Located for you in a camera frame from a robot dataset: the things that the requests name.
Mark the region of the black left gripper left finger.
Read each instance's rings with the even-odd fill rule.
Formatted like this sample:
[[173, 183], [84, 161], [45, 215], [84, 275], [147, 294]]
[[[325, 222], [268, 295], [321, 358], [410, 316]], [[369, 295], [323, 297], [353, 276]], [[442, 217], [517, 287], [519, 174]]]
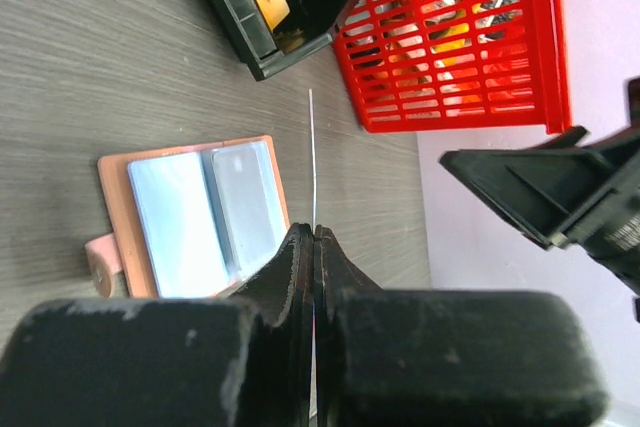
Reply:
[[307, 425], [313, 248], [292, 225], [226, 297], [35, 306], [1, 357], [2, 424]]

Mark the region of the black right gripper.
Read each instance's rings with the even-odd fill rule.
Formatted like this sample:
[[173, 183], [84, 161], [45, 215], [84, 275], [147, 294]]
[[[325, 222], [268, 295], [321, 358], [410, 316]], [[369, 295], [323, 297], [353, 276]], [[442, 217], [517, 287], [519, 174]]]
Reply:
[[589, 145], [572, 127], [522, 149], [461, 149], [439, 159], [502, 220], [543, 249], [577, 244], [639, 293], [639, 80], [630, 126]]

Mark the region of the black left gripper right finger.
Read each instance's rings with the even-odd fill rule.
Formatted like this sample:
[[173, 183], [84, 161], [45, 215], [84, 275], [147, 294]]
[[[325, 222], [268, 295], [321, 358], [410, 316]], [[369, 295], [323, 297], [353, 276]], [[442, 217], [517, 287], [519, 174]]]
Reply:
[[577, 315], [540, 291], [390, 290], [314, 235], [322, 426], [589, 426], [609, 393]]

